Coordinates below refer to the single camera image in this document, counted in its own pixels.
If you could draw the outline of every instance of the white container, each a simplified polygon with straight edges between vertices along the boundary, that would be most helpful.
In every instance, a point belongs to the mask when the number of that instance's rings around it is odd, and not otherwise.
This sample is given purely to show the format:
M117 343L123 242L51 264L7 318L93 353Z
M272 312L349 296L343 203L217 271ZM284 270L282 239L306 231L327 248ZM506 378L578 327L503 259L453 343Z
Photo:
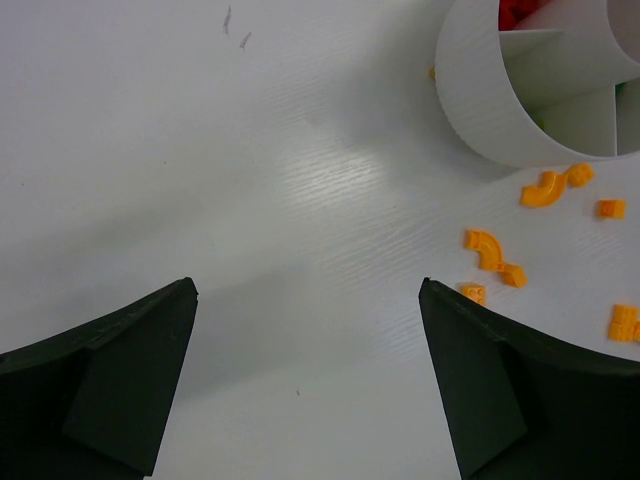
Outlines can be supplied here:
M547 107L640 77L639 0L553 0L518 28L563 32L507 62L525 108Z
M516 167L570 165L620 158L611 148L616 144L615 96L611 90L603 90L600 95L571 99L572 103L565 108L558 107L546 112L556 138L541 130L531 119L507 75L500 46L501 35L504 38L507 32L498 32L498 9L499 0L456 0L445 18L438 39L438 96L447 118L460 137L482 156ZM549 42L555 41L553 33L549 32ZM508 32L508 35L540 38L542 34L539 31L518 31ZM535 39L529 40L531 42L515 42L512 39L509 44L535 43ZM607 104L605 97L613 105ZM578 116L589 108L602 110L600 113L591 112L589 121L572 121L572 118L578 120ZM640 111L628 113L627 117L640 118ZM571 147L566 145L572 143L571 139L583 135L588 128L596 127L604 132L599 134L603 145L594 146L584 142L575 142ZM560 138L562 141L563 136L568 139L564 145L557 140Z

